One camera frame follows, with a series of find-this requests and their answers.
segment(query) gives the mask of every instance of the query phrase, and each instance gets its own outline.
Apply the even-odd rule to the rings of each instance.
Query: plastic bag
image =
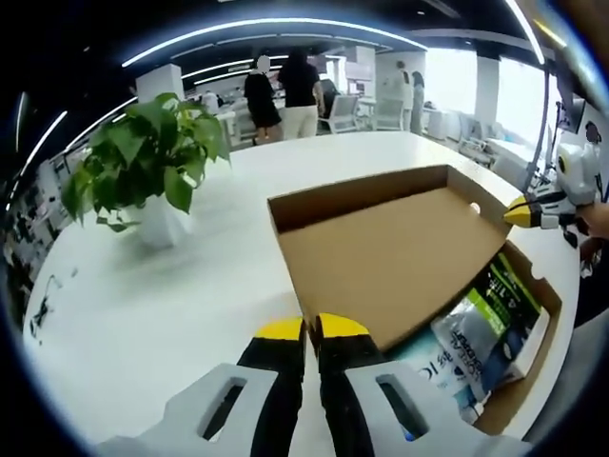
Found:
[[[483,402],[503,380],[539,315],[539,305],[499,254],[431,328]]]

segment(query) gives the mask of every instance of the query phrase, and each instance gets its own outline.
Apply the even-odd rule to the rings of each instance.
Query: yellow fingertip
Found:
[[[368,329],[359,322],[323,312],[320,314],[324,338],[336,338],[341,336],[367,335]]]
[[[302,317],[282,319],[275,321],[267,326],[260,328],[255,338],[266,338],[267,340],[295,340],[298,341],[301,335]]]

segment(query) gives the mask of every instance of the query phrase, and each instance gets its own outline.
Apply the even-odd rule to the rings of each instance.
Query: box flap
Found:
[[[339,183],[269,205],[304,316],[355,319],[381,349],[440,311],[507,233],[501,203],[449,167]]]

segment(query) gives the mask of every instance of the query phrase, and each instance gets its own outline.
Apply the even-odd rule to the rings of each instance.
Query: white table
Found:
[[[526,145],[510,141],[486,140],[486,150],[495,157],[491,167],[499,176],[521,189],[527,174],[527,167],[535,158],[535,150]],[[537,168],[545,170],[545,157],[540,155]]]
[[[255,330],[299,314],[275,240],[266,198],[347,178],[450,164],[504,204],[516,189],[450,149],[408,132],[358,132],[275,143],[232,154],[232,169],[210,167],[193,200],[196,230],[178,248],[150,253],[133,233],[72,224],[36,281],[26,323],[55,274],[54,308],[40,331],[24,332],[34,372],[59,411],[85,438],[133,436],[159,421],[167,399],[222,362],[236,362]],[[539,380],[506,434],[522,437],[554,385],[571,338],[579,253],[559,230],[509,235],[559,294],[563,309]],[[70,277],[78,268],[75,277]],[[307,349],[304,403],[290,455],[333,456]]]

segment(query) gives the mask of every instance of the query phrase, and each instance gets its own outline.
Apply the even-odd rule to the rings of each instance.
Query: cardboard box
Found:
[[[560,298],[506,242],[500,201],[455,169],[436,166],[307,189],[272,198],[268,207],[305,319],[313,323],[320,312],[354,319],[381,350],[431,321],[503,248],[550,315],[527,377],[495,392],[476,423],[490,434],[503,431],[543,365]]]

